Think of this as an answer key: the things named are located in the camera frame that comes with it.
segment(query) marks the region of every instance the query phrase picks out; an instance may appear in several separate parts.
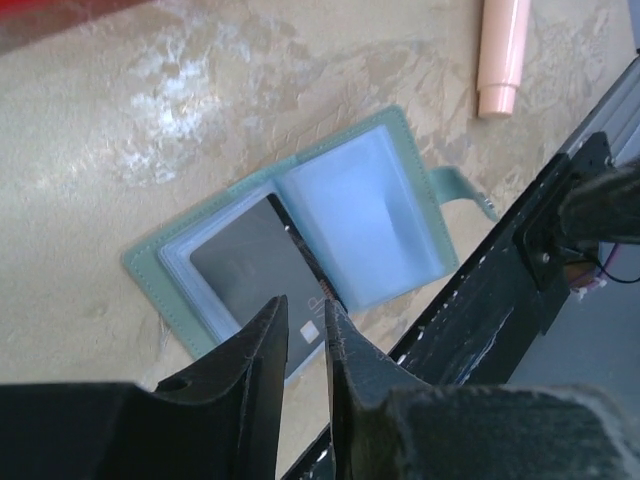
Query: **black card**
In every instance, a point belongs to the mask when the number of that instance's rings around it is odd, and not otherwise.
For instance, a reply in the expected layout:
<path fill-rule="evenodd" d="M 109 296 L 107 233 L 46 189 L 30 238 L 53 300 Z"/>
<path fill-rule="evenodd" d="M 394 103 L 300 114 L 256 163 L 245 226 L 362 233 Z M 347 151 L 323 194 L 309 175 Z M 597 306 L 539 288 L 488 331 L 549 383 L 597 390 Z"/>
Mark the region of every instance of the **black card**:
<path fill-rule="evenodd" d="M 287 377 L 324 341 L 324 300 L 335 292 L 275 195 L 207 240 L 190 260 L 241 327 L 270 298 L 287 296 Z"/>

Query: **beige table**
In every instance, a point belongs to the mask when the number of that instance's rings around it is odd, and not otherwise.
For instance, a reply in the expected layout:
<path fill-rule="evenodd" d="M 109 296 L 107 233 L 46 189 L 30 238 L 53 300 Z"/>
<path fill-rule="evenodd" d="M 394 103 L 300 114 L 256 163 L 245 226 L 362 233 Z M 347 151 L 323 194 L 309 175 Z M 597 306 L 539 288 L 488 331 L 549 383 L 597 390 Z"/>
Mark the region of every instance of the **beige table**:
<path fill-rule="evenodd" d="M 36 40 L 96 6 L 52 10 L 0 24 L 2 382 L 152 388 L 187 365 L 123 250 L 384 105 L 406 109 L 427 165 L 459 166 L 504 212 L 634 55 L 626 0 L 535 0 L 515 116 L 486 123 L 479 0 L 164 0 Z M 491 225 L 470 202 L 445 215 L 464 260 Z M 442 285 L 355 320 L 388 350 Z M 287 389 L 280 472 L 326 392 L 322 358 Z"/>

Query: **wallet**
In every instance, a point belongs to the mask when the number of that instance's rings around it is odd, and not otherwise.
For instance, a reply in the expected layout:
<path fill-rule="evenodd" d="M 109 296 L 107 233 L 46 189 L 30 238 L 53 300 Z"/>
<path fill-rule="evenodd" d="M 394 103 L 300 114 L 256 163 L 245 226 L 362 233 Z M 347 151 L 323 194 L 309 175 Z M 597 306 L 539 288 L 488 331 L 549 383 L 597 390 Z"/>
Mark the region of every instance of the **wallet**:
<path fill-rule="evenodd" d="M 324 300 L 350 313 L 458 266 L 440 205 L 493 206 L 454 167 L 427 170 L 388 107 L 259 170 L 127 251 L 132 278 L 197 358 L 287 295 L 287 379 L 324 342 Z"/>

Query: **pink cap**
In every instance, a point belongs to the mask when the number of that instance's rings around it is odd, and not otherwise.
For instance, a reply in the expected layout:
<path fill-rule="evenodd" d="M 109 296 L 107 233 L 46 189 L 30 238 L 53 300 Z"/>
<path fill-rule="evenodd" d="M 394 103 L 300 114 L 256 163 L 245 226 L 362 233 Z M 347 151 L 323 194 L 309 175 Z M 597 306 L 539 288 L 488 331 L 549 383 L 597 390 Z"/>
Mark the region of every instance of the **pink cap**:
<path fill-rule="evenodd" d="M 480 118 L 504 118 L 513 114 L 516 103 L 516 87 L 513 85 L 488 85 L 480 90 L 478 116 Z"/>

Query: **lipstick tube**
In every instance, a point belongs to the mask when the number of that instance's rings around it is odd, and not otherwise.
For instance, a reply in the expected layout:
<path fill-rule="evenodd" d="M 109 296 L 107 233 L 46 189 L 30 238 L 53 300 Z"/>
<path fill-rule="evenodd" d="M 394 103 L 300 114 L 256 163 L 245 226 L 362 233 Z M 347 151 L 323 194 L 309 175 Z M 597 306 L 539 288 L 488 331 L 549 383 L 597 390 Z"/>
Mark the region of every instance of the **lipstick tube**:
<path fill-rule="evenodd" d="M 485 0 L 478 69 L 478 116 L 513 114 L 522 80 L 531 0 Z"/>

